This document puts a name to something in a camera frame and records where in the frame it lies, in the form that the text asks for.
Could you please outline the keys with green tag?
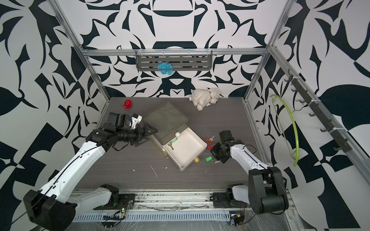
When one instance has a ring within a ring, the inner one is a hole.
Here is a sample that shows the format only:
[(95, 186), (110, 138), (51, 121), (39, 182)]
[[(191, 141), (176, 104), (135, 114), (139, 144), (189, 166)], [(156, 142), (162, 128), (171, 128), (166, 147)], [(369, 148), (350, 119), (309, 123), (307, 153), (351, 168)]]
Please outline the keys with green tag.
[(220, 161), (218, 159), (216, 159), (215, 157), (212, 157), (212, 156), (209, 156), (207, 158), (205, 158), (205, 162), (208, 163), (208, 162), (212, 162), (212, 164), (216, 164), (216, 163), (220, 163)]

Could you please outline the keys with red tag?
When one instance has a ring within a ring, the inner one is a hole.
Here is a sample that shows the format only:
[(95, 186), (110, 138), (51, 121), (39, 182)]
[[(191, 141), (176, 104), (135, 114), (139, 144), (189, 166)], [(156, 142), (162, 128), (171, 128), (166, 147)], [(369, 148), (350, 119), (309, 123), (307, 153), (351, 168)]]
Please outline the keys with red tag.
[(205, 141), (207, 142), (207, 149), (211, 150), (214, 147), (214, 136), (206, 138)]

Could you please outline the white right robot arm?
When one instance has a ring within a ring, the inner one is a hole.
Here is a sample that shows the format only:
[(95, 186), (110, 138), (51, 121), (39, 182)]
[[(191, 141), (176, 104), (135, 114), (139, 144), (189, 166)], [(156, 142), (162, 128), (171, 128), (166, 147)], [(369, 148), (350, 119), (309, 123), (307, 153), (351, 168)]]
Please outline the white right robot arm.
[(221, 141), (211, 149), (212, 157), (223, 164), (230, 158), (237, 161), (248, 174), (248, 185), (229, 185), (229, 201), (250, 205), (255, 214), (279, 215), (288, 207), (288, 196), (281, 171), (259, 160), (241, 140), (236, 140), (230, 130), (219, 133)]

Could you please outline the three-drawer storage box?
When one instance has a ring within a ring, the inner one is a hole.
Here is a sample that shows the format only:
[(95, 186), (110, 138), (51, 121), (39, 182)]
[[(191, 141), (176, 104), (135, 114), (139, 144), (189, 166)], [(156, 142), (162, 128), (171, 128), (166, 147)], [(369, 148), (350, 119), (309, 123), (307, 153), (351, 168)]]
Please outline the three-drawer storage box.
[(182, 133), (188, 128), (189, 119), (171, 102), (166, 102), (153, 109), (143, 117), (144, 122), (158, 130), (149, 139), (166, 157), (164, 149), (170, 141), (176, 138), (176, 133)]

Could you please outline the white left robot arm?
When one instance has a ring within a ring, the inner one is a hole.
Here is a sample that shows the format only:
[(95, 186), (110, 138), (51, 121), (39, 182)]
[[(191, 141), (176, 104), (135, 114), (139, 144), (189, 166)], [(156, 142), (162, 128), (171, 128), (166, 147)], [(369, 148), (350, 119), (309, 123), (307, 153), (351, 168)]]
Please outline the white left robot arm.
[(49, 231), (64, 231), (74, 218), (87, 211), (121, 205), (118, 188), (108, 184), (77, 197), (72, 197), (71, 193), (93, 164), (118, 142), (138, 147), (157, 132), (148, 123), (134, 129), (106, 124), (91, 132), (78, 153), (58, 174), (38, 191), (30, 190), (24, 196), (29, 220)]

